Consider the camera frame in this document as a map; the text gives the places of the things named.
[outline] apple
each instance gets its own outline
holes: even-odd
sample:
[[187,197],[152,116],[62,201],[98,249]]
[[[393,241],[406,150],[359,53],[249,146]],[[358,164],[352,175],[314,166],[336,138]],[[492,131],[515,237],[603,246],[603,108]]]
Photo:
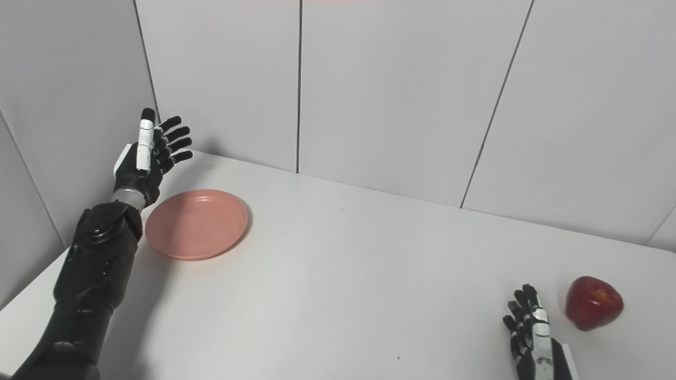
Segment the apple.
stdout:
[[612,322],[624,307],[612,285],[591,276],[573,281],[566,297],[566,316],[582,331]]

